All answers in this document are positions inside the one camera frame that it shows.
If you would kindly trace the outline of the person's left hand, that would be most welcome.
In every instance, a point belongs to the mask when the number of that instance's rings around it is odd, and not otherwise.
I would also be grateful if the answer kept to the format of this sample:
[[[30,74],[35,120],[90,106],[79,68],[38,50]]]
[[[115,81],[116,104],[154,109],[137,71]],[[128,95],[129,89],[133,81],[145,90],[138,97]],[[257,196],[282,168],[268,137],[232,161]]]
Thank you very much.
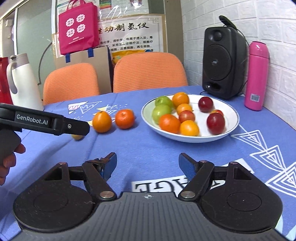
[[[0,185],[1,186],[4,185],[6,181],[6,177],[9,174],[10,168],[16,165],[15,153],[23,154],[25,151],[26,151],[25,146],[23,144],[19,144],[11,154],[9,154],[7,157],[4,158],[3,164],[0,167]]]

